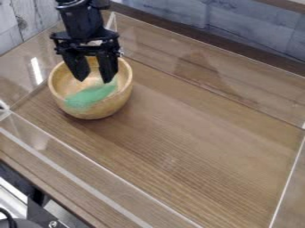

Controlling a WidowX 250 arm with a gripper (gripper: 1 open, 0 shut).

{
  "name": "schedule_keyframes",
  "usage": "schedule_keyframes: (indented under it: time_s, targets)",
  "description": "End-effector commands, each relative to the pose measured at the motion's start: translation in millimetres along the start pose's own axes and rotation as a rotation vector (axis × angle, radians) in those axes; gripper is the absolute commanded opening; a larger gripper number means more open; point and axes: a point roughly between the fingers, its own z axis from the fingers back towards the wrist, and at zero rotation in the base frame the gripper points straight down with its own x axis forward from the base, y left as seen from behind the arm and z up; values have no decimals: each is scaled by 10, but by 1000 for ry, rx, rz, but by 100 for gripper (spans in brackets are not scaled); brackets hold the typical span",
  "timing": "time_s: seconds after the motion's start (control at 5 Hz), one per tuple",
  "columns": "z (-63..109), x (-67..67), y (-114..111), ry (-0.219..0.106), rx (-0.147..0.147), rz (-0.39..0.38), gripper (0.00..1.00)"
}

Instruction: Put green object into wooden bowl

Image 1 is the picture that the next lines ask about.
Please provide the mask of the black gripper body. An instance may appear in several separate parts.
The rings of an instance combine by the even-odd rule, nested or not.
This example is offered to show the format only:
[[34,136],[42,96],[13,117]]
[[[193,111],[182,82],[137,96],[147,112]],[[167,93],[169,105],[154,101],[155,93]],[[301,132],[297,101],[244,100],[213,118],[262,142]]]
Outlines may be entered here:
[[50,35],[62,56],[121,55],[119,35],[103,24],[110,0],[55,0],[64,30]]

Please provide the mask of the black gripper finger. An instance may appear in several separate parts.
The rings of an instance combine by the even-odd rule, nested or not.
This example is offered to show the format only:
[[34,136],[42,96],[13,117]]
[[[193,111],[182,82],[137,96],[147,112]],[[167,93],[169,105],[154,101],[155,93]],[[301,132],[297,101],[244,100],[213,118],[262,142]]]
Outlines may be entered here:
[[82,53],[66,52],[62,58],[68,66],[71,74],[82,82],[90,75],[91,69],[86,57]]
[[107,84],[112,81],[118,72],[118,56],[115,53],[100,52],[96,55],[96,60],[103,82]]

